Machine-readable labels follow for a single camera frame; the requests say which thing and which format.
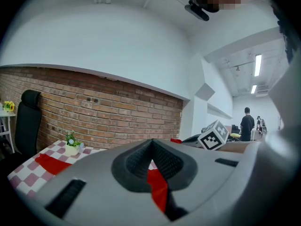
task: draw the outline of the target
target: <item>man in black shirt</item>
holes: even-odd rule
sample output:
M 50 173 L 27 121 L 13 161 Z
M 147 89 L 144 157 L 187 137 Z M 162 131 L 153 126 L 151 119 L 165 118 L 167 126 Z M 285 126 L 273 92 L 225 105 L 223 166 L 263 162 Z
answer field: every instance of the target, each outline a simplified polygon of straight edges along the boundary
M 240 128 L 241 128 L 241 141 L 251 141 L 251 130 L 255 127 L 254 118 L 250 116 L 250 108 L 245 108 L 245 116 L 243 117 Z

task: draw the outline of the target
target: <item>brick wall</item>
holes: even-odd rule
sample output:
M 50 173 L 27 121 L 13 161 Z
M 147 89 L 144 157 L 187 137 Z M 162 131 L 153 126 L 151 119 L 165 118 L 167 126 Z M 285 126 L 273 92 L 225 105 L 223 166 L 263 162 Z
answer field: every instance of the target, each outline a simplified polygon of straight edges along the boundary
M 150 89 L 66 70 L 0 69 L 1 101 L 13 101 L 15 112 L 27 89 L 41 91 L 38 150 L 65 139 L 65 130 L 101 148 L 179 136 L 183 101 Z

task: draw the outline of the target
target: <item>white cube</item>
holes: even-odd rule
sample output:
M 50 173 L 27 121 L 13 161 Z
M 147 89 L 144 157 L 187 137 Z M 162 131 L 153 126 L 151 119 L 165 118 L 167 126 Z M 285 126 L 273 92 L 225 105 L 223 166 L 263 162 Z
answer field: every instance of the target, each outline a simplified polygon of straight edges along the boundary
M 229 132 L 227 128 L 216 120 L 203 131 L 198 141 L 206 150 L 216 150 L 226 144 Z

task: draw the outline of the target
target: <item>chair headrest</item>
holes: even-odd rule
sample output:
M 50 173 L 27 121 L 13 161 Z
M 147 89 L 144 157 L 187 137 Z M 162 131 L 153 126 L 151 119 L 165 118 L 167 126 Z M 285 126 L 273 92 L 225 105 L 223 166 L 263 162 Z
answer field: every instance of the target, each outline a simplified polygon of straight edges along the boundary
M 32 108 L 38 108 L 38 99 L 41 92 L 28 89 L 24 91 L 24 93 L 21 96 L 21 100 L 24 103 L 24 105 L 32 107 Z

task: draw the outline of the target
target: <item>potted plant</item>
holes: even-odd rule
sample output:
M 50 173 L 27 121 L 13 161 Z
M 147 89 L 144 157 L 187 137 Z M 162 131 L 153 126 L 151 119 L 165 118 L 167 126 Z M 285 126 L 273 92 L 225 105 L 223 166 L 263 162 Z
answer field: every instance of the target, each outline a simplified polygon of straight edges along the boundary
M 6 112 L 12 112 L 15 109 L 15 104 L 12 101 L 4 101 L 4 104 L 2 107 Z
M 74 131 L 66 132 L 66 141 L 65 152 L 70 156 L 77 155 L 77 153 L 79 153 L 79 148 L 84 146 L 82 142 L 75 140 Z

